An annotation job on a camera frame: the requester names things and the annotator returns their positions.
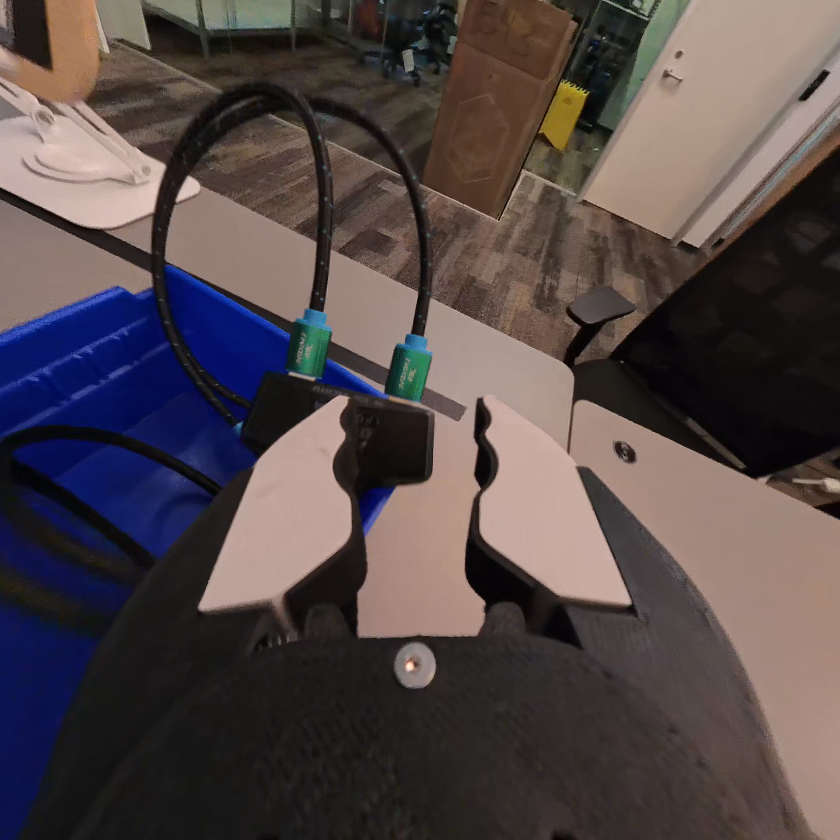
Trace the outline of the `blue divided plastic bin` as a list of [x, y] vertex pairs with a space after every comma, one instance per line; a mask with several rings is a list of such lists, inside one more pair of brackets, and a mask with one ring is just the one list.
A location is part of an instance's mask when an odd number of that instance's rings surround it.
[[[201, 365], [251, 400], [285, 367], [291, 322], [167, 270], [178, 328]], [[41, 425], [137, 438], [225, 486], [254, 463], [178, 364], [151, 290], [114, 287], [2, 333], [2, 437]], [[163, 558], [211, 498], [190, 480], [112, 446], [66, 440], [17, 455]], [[17, 838], [98, 637], [2, 593], [1, 837]]]

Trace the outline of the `black mesh office chair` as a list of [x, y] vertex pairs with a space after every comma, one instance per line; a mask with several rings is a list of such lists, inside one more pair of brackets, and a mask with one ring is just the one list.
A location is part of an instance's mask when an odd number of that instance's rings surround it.
[[576, 299], [563, 358], [588, 402], [838, 518], [839, 159], [816, 164], [603, 360], [633, 306]]

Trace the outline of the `tall cardboard box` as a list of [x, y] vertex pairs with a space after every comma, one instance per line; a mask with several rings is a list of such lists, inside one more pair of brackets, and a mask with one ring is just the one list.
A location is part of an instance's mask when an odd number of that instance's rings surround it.
[[464, 12], [423, 183], [497, 218], [559, 86], [577, 24], [540, 1], [470, 1]]

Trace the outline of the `braided HDMI cable green plugs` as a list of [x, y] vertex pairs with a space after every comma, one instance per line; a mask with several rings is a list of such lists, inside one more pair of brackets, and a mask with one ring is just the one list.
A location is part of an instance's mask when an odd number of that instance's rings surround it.
[[324, 372], [332, 335], [324, 308], [329, 284], [334, 202], [329, 152], [310, 103], [296, 91], [269, 81], [251, 81], [223, 92], [199, 112], [174, 147], [154, 205], [150, 274], [164, 335], [186, 376], [231, 427], [237, 425], [237, 418], [218, 394], [240, 406], [247, 403], [205, 372], [176, 327], [165, 279], [166, 243], [177, 196], [204, 153], [237, 126], [280, 110], [296, 113], [303, 122], [310, 140], [318, 187], [316, 262], [310, 301], [290, 333], [287, 372], [318, 379]]
[[[405, 153], [403, 152], [403, 150], [371, 118], [367, 117], [361, 111], [359, 111], [358, 109], [356, 109], [356, 108], [354, 108], [354, 107], [352, 107], [352, 106], [350, 106], [346, 103], [331, 100], [331, 99], [328, 99], [328, 98], [305, 98], [305, 99], [312, 106], [316, 118], [317, 118], [317, 114], [325, 114], [327, 116], [334, 117], [334, 118], [337, 118], [337, 119], [341, 119], [345, 122], [351, 123], [351, 124], [355, 125], [356, 127], [362, 129], [366, 133], [368, 133], [381, 146], [383, 151], [386, 152], [386, 154], [390, 157], [390, 159], [392, 160], [393, 164], [395, 165], [395, 167], [397, 169], [398, 174], [402, 177], [402, 181], [403, 181], [404, 186], [406, 188], [406, 193], [408, 195], [410, 204], [411, 204], [412, 209], [413, 209], [413, 215], [414, 215], [414, 220], [415, 220], [416, 234], [417, 234], [417, 241], [418, 241], [419, 274], [418, 274], [417, 291], [416, 291], [416, 304], [415, 304], [415, 309], [414, 309], [414, 314], [413, 314], [412, 327], [411, 327], [410, 331], [408, 332], [408, 334], [406, 335], [406, 338], [404, 339], [404, 341], [399, 342], [395, 346], [395, 349], [394, 349], [393, 354], [392, 354], [392, 360], [391, 360], [391, 363], [390, 363], [390, 366], [389, 366], [389, 369], [388, 369], [388, 374], [387, 374], [386, 381], [385, 381], [385, 393], [390, 397], [395, 397], [395, 398], [398, 398], [398, 399], [401, 399], [401, 400], [404, 400], [404, 401], [408, 401], [410, 403], [419, 403], [422, 400], [422, 397], [423, 397], [424, 392], [425, 392], [427, 376], [428, 376], [428, 373], [430, 371], [430, 368], [431, 368], [430, 366], [431, 366], [432, 359], [433, 359], [433, 354], [427, 346], [427, 338], [426, 338], [426, 335], [425, 335], [425, 331], [426, 331], [426, 328], [427, 328], [427, 315], [428, 315], [429, 305], [431, 303], [431, 300], [433, 299], [433, 291], [434, 291], [433, 261], [432, 261], [432, 252], [431, 252], [432, 237], [431, 237], [431, 232], [430, 232], [430, 228], [429, 228], [428, 220], [427, 220], [427, 206], [426, 206], [424, 197], [422, 195], [420, 181], [417, 178], [417, 175], [414, 171], [414, 168], [411, 166], [411, 164], [408, 161], [408, 159], [407, 159]], [[318, 187], [317, 187], [317, 229], [318, 229]], [[210, 375], [220, 385], [222, 385], [217, 380], [217, 378], [215, 378], [212, 374], [210, 374]], [[247, 405], [246, 406], [237, 405], [237, 406], [240, 406], [240, 407], [243, 407], [243, 408], [250, 408], [250, 404], [248, 403], [248, 401], [241, 396], [239, 396], [239, 397], [241, 399], [243, 399], [244, 401], [246, 401]], [[228, 408], [228, 405], [227, 405], [228, 403], [235, 404], [235, 403], [227, 400], [223, 394], [218, 394], [218, 398], [223, 403], [226, 404], [227, 408]]]

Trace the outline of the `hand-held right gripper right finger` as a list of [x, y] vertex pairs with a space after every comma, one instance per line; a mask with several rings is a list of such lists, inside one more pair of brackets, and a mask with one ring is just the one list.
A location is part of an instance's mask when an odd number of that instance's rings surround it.
[[488, 605], [536, 594], [550, 602], [626, 610], [633, 604], [568, 452], [508, 404], [476, 404], [478, 491], [472, 504], [466, 574]]

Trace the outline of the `yellow wet floor sign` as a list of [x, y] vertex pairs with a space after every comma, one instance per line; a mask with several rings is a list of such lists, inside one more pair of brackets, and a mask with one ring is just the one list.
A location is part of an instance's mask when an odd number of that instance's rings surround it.
[[583, 111], [589, 92], [569, 80], [562, 80], [539, 128], [557, 151], [564, 151]]

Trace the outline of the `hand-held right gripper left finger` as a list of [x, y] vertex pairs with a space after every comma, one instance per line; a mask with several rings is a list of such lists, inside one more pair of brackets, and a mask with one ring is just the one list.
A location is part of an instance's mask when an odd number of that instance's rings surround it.
[[267, 607], [363, 536], [351, 399], [337, 396], [258, 458], [198, 603], [202, 614]]

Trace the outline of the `black push-button HDMI switch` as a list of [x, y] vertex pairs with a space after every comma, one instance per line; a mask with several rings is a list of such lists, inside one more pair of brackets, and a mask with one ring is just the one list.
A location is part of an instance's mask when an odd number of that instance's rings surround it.
[[339, 396], [348, 397], [354, 411], [359, 492], [420, 484], [430, 478], [434, 415], [429, 411], [287, 373], [263, 375], [240, 437], [254, 454], [262, 455], [282, 435]]

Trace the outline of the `white stand base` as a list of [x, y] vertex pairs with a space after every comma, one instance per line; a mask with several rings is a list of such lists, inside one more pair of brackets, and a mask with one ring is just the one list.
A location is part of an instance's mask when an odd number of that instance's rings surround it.
[[2, 190], [60, 219], [113, 230], [152, 215], [165, 166], [88, 106], [96, 52], [48, 70], [2, 46]]

